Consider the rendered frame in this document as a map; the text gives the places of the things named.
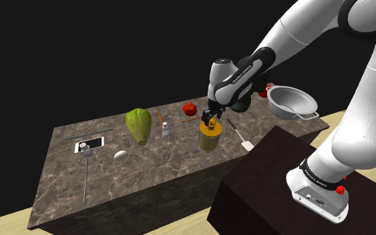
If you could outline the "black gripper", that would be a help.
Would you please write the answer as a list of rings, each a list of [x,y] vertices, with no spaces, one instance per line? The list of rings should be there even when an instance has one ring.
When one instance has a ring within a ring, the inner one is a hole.
[[[211,118],[215,115],[218,119],[221,118],[222,113],[224,112],[224,105],[219,104],[217,101],[209,100],[208,109],[202,112],[202,121],[204,125],[208,125]]]

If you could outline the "yellow bottle with knob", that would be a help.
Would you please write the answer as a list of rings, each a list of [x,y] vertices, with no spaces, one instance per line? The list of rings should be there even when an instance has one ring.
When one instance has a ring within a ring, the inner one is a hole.
[[[202,122],[200,124],[199,146],[205,151],[215,150],[218,145],[221,133],[222,126],[216,121],[214,117],[210,119],[207,126],[204,122]]]

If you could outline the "red tomato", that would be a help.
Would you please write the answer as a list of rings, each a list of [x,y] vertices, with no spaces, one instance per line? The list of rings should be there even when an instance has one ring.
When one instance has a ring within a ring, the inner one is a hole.
[[[271,84],[267,84],[266,88],[264,89],[264,91],[258,92],[259,96],[261,96],[261,97],[268,97],[267,93],[268,93],[268,89],[270,87],[272,87],[272,85]]]
[[[193,103],[187,103],[183,106],[183,111],[187,116],[194,116],[197,113],[197,108]]]

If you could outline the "green squash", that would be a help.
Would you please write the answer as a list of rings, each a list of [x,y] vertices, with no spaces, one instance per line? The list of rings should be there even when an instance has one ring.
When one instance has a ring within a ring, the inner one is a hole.
[[[126,114],[126,126],[130,135],[139,145],[146,145],[150,137],[152,116],[145,109],[133,109]]]

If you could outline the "dark robot stand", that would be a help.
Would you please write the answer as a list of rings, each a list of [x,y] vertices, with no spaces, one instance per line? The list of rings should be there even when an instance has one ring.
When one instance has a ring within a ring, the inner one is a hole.
[[[273,127],[221,181],[208,215],[220,235],[376,235],[376,183],[347,176],[349,213],[334,224],[295,202],[286,174],[315,148]]]

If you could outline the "white smartphone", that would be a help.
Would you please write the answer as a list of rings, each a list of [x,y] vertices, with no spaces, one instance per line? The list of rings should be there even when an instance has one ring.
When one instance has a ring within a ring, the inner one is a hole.
[[[104,146],[104,137],[98,137],[98,138],[93,138],[93,139],[90,139],[90,140],[84,140],[84,141],[76,142],[75,148],[74,148],[75,153],[81,152],[81,145],[83,143],[85,143],[91,149],[100,148],[100,147]]]

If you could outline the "grey flat rod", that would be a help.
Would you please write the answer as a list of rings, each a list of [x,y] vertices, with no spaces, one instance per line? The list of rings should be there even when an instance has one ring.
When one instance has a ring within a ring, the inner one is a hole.
[[[81,138],[81,137],[84,137],[84,136],[91,136],[91,135],[94,135],[94,134],[100,134],[100,133],[104,133],[104,132],[108,132],[108,131],[112,131],[112,130],[113,130],[113,128],[108,128],[108,129],[99,130],[99,131],[96,131],[96,132],[90,132],[90,133],[86,133],[86,134],[70,136],[70,137],[67,137],[66,140],[74,140],[74,139],[78,139],[78,138]]]

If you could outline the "grey round-topped shaker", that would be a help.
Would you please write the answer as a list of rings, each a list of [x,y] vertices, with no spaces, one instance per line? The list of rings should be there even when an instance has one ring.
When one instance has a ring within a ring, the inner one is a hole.
[[[86,158],[89,158],[92,156],[92,150],[89,145],[87,145],[85,142],[82,142],[80,145],[80,153],[85,156]]]

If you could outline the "thin long grey rod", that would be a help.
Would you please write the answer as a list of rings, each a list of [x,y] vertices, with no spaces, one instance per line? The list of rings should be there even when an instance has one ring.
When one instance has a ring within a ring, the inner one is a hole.
[[[83,189],[83,204],[86,205],[87,202],[87,176],[88,176],[88,157],[85,157],[85,180]]]

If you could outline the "white two-handled colander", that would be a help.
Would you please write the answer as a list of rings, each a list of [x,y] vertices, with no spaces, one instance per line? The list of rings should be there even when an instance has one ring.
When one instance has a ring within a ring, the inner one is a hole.
[[[311,120],[319,117],[317,102],[307,93],[294,87],[274,85],[267,87],[268,105],[282,120]]]

